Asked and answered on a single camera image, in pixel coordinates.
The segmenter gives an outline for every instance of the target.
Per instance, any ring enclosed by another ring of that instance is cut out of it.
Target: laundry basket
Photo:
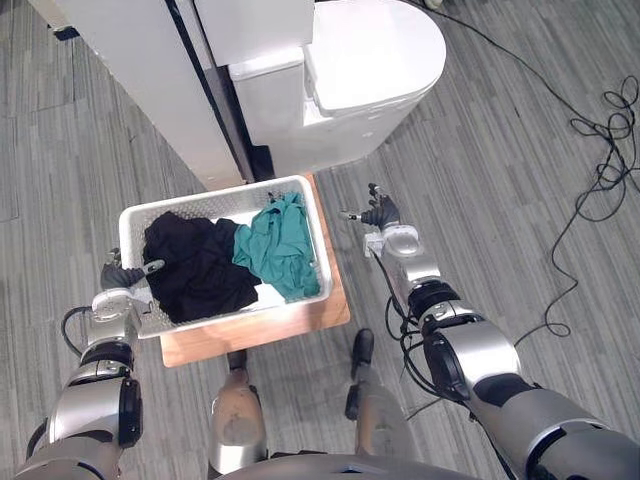
[[[144,264],[142,259],[142,250],[145,245],[144,231],[156,218],[167,211],[171,211],[182,218],[205,217],[212,221],[216,221],[219,218],[228,218],[238,224],[250,225],[253,217],[268,205],[269,194],[278,196],[287,192],[302,194],[302,202],[307,211],[307,224],[314,253],[313,266],[320,285],[320,291],[317,295],[286,303],[284,298],[271,285],[261,284],[256,287],[258,301],[237,312],[174,324],[169,320],[167,314],[160,309],[158,302],[151,296],[151,290],[146,280],[142,280],[134,287],[134,296],[150,302],[150,312],[144,314],[141,318],[142,326],[138,332],[138,337],[151,338],[165,333],[210,325],[215,322],[233,321],[243,316],[275,309],[285,304],[308,304],[327,299],[332,288],[329,258],[327,257],[322,226],[311,184],[301,176],[278,178],[217,192],[172,198],[127,208],[120,215],[119,222],[122,266],[124,268],[135,268]]]

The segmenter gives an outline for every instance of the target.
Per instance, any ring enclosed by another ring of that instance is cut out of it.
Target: floor
[[[444,11],[520,52],[585,114],[640,74],[636,0],[447,0]],[[251,352],[272,450],[349,452],[341,411],[355,332],[378,335],[375,362],[407,413],[430,400],[401,375],[386,336],[386,292],[360,254],[364,229],[338,219],[384,185],[419,229],[447,279],[516,339],[566,284],[549,249],[605,151],[572,133],[563,109],[521,67],[471,32],[436,19],[445,73],[378,151],[318,174],[353,318],[350,324]],[[0,0],[0,478],[24,459],[76,359],[61,316],[98,291],[104,254],[126,206],[202,187],[81,39],[59,43],[25,0]],[[603,208],[606,201],[593,205]],[[640,196],[610,221],[578,222],[560,257],[579,289],[553,312],[567,339],[539,332],[519,352],[526,376],[579,401],[640,440]],[[157,341],[141,344],[145,433],[123,478],[203,478],[207,410],[223,359],[165,369]],[[505,478],[461,408],[441,402],[411,420],[421,460]]]

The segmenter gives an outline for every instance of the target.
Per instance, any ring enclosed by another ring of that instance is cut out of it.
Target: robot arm
[[[49,417],[45,445],[20,467],[16,480],[119,476],[122,451],[142,435],[140,385],[131,374],[140,314],[148,308],[127,287],[163,264],[123,270],[117,257],[105,264],[101,285],[106,290],[93,299],[80,365]]]
[[[557,392],[528,384],[505,335],[440,275],[417,230],[369,185],[372,209],[345,214],[379,227],[365,254],[381,262],[404,311],[418,320],[436,392],[464,405],[518,478],[640,478],[640,446]]]

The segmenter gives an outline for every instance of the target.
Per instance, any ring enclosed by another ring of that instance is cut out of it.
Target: white toilet
[[[229,64],[251,141],[269,146],[277,176],[371,153],[444,68],[440,30],[407,3],[319,2],[312,21],[311,43]]]

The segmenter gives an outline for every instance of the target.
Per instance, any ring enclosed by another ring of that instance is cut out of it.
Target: wooden board
[[[285,306],[269,312],[220,321],[214,325],[162,335],[160,343],[165,366],[177,367],[206,360],[235,350],[335,327],[349,321],[351,314],[315,180],[312,175],[308,175],[307,179],[311,182],[316,198],[331,266],[333,289],[329,298],[323,302]]]

